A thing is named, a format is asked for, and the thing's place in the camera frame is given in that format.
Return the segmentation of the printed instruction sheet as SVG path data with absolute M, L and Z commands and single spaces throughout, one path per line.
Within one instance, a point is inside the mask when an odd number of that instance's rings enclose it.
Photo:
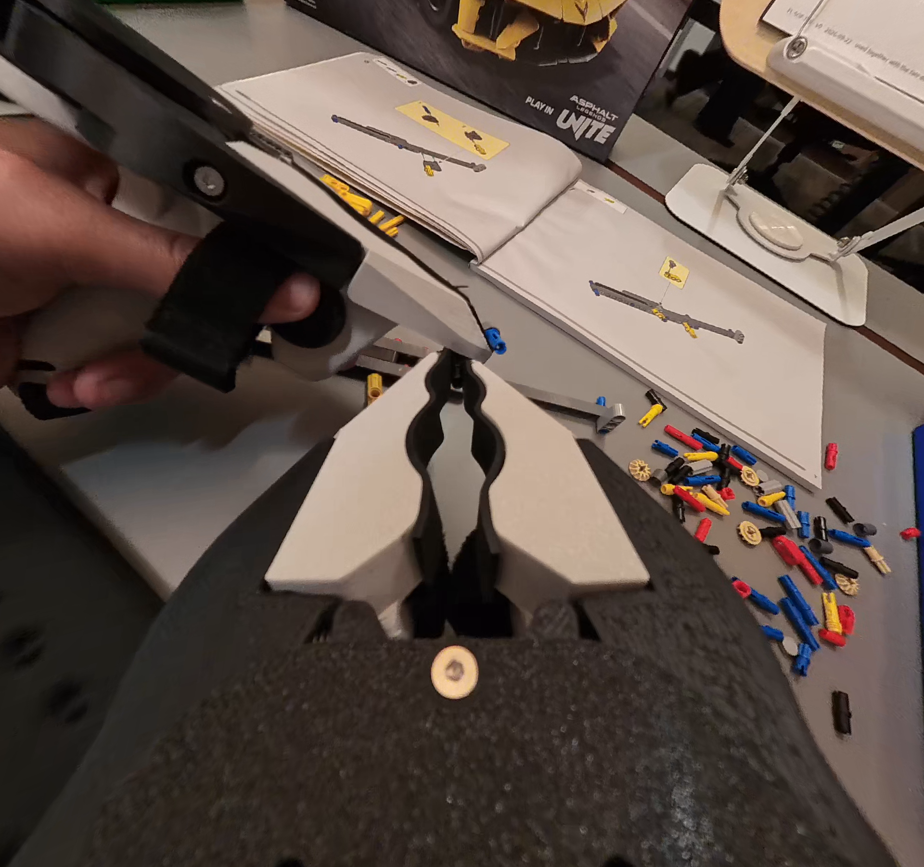
M 922 99 L 923 0 L 773 0 L 762 20 Z

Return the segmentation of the open instruction booklet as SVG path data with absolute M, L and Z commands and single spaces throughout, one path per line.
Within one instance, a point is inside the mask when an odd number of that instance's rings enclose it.
M 220 86 L 260 130 L 716 432 L 821 487 L 825 324 L 601 188 L 549 135 L 357 52 Z

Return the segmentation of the white document stand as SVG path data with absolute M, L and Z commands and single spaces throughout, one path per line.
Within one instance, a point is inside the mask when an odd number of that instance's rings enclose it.
M 795 88 L 784 111 L 733 171 L 707 164 L 689 168 L 666 194 L 666 206 L 675 218 L 822 313 L 843 325 L 863 327 L 869 277 L 860 253 L 921 224 L 922 211 L 859 237 L 836 239 L 746 185 L 746 166 L 783 117 L 809 94 L 921 152 L 922 100 L 804 34 L 775 44 L 768 67 Z

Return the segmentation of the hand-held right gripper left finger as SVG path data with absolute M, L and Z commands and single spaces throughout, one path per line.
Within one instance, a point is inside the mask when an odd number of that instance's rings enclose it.
M 389 637 L 410 638 L 404 603 L 424 580 L 414 529 L 431 457 L 413 462 L 409 432 L 431 409 L 435 446 L 442 444 L 445 401 L 433 382 L 449 382 L 452 371 L 450 352 L 429 353 L 338 430 L 265 573 L 273 592 L 366 603 Z

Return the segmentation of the person's left hand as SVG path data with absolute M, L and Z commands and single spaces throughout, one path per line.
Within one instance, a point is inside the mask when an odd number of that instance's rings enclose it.
M 199 238 L 111 208 L 117 166 L 68 134 L 33 118 L 1 124 L 1 383 L 20 357 L 27 317 L 76 286 L 163 296 Z M 271 297 L 263 323 L 313 314 L 320 284 L 295 273 Z M 177 373 L 138 348 L 107 353 L 55 376 L 52 404 L 90 411 L 145 402 Z

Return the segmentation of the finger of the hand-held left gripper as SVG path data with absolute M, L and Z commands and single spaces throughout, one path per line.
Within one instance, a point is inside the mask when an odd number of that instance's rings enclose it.
M 439 348 L 481 363 L 491 357 L 491 347 L 468 298 L 359 216 L 307 164 L 272 157 L 242 141 L 231 142 L 229 147 L 303 206 L 358 240 L 362 249 L 362 261 L 341 291 L 346 323 L 339 335 L 309 349 L 284 339 L 283 327 L 273 328 L 271 351 L 276 363 L 352 364 L 363 349 L 394 327 L 413 330 Z

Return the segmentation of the long grey lego beam assembly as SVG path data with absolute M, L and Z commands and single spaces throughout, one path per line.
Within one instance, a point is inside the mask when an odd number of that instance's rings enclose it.
M 400 339 L 381 338 L 363 349 L 353 365 L 342 370 L 339 375 L 365 380 L 372 374 L 378 374 L 385 385 L 390 386 L 432 351 L 429 347 L 402 342 Z M 509 385 L 540 407 L 591 422 L 597 434 L 609 434 L 626 420 L 623 406 L 608 403 L 605 397 L 590 402 L 513 381 Z

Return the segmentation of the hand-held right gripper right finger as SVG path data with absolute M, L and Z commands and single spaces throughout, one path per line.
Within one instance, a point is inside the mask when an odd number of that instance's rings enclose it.
M 647 588 L 651 575 L 580 442 L 486 366 L 461 369 L 483 472 L 449 584 L 449 624 L 502 638 L 549 604 Z

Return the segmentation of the cluster of yellow lego pieces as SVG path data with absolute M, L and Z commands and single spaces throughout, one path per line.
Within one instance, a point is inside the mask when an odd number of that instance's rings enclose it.
M 382 206 L 363 191 L 359 191 L 353 184 L 330 173 L 324 173 L 320 180 L 328 190 L 360 214 L 371 226 L 376 227 L 390 238 L 398 237 L 400 228 L 406 221 L 404 216 Z

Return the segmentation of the pile of small colourful lego pieces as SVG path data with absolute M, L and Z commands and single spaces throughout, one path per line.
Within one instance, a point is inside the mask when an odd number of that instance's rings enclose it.
M 848 599 L 860 591 L 860 572 L 834 555 L 836 545 L 858 550 L 882 576 L 891 568 L 873 542 L 878 530 L 857 522 L 836 497 L 826 513 L 800 510 L 796 488 L 771 479 L 757 456 L 743 445 L 705 429 L 686 432 L 665 423 L 651 442 L 661 463 L 631 459 L 629 475 L 657 492 L 681 524 L 696 523 L 693 536 L 717 557 L 709 541 L 713 523 L 730 518 L 743 547 L 767 546 L 785 572 L 777 596 L 769 596 L 738 576 L 734 591 L 759 614 L 766 639 L 789 660 L 796 678 L 809 675 L 823 648 L 843 649 L 856 630 Z

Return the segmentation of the blue plastic bin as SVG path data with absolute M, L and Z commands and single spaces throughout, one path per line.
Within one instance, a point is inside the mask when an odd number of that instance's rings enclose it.
M 923 584 L 923 494 L 924 494 L 924 461 L 923 461 L 923 424 L 918 425 L 911 435 L 912 450 L 912 482 L 915 496 L 916 527 L 919 531 L 917 538 L 918 552 L 918 578 Z

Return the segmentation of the lego set box with yellow car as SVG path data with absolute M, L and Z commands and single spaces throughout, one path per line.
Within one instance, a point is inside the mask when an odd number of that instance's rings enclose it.
M 284 0 L 598 161 L 694 0 Z

